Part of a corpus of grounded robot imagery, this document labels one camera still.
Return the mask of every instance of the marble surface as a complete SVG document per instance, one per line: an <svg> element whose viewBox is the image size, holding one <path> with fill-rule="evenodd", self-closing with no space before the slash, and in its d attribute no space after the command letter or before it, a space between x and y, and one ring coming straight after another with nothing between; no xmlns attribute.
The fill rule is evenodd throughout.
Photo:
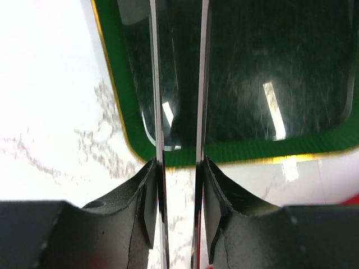
<svg viewBox="0 0 359 269"><path fill-rule="evenodd" d="M0 24L11 25L0 43L0 200L81 207L133 176L142 163L125 143L90 1L7 1L0 13ZM278 205L334 203L359 192L357 159L356 151L222 168ZM191 169L167 172L171 268L190 268L194 178ZM160 268L156 229L153 269ZM203 236L203 268L206 261Z"/></svg>

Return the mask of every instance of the metal rod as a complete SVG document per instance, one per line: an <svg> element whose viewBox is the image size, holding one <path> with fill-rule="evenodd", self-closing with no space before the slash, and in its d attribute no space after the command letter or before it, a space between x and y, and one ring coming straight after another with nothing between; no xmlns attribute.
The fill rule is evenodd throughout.
<svg viewBox="0 0 359 269"><path fill-rule="evenodd" d="M195 216L192 237L192 262L193 269L200 268L201 250L201 212L203 193L203 161L204 142L206 133L206 114L208 96L208 72L210 50L211 10L210 0L202 0L201 17L201 43L200 43L200 70L197 107L197 141L196 141L196 184L195 184Z"/></svg>
<svg viewBox="0 0 359 269"><path fill-rule="evenodd" d="M155 131L156 131L156 157L158 162L158 209L160 214L160 242L162 268L169 268L168 248L168 223L167 223L167 192L166 174L164 161L164 138L162 120L162 98L160 92L160 56L159 56L159 30L158 30L158 6L156 0L150 0L150 32L152 51L152 74L154 91L155 110Z"/></svg>

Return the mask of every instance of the dark green tray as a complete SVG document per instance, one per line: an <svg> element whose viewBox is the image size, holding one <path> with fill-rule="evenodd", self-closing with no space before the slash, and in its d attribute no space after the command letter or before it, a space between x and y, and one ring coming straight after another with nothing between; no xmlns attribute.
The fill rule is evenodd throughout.
<svg viewBox="0 0 359 269"><path fill-rule="evenodd" d="M355 1L354 5L358 7L358 1ZM124 34L117 1L93 0L93 6L100 30L100 37L103 41L112 86L115 91L115 96L118 97L118 110L121 114L128 146L138 158L147 161L155 156L155 147L150 142L142 122L139 98L136 94L134 81L132 79L125 42L126 36ZM358 12L356 12L352 19L353 25L357 25L358 19ZM359 58L357 30L353 32L350 38L354 41L351 41L353 46L353 53L351 55L352 62L346 66L346 69L348 69L347 76L349 82L354 77L359 78L359 69L356 68L355 70ZM212 51L220 50L220 44L214 42L213 45ZM217 164L220 164L238 161L273 162L278 160L280 156L288 155L303 155L304 158L312 158L319 155L337 154L340 151L350 150L359 144L359 83L356 82L353 87L349 86L348 88L347 98L344 100L345 107L342 107L341 110L342 113L346 111L346 113L344 113L346 116L338 117L332 126L323 127L317 130L317 132L314 130L312 132L300 133L299 135L293 131L291 136L281 141L273 141L268 139L268 137L252 138L250 136L248 139L246 136L236 139L238 134L234 134L234 139L231 139L228 135L228 130L224 128L224 134L222 134L222 136L220 134L211 135L212 133L208 135L205 153ZM210 86L208 128L220 130L220 124L216 125L216 123L220 122L221 118L216 119L216 114L211 114L213 111L211 107L214 102L216 102L214 95L211 97L211 92ZM188 110L193 110L193 107L196 105L196 99L191 102L191 105L192 107ZM231 117L231 111L226 115L228 118ZM193 119L188 120L188 130L195 129L195 118L196 114L194 113ZM195 138L195 132L189 132L186 125L182 125L182 130ZM188 146L184 146L180 150L167 151L166 165L169 167L194 165L195 147L193 140L194 139L192 139L192 144L188 143Z"/></svg>

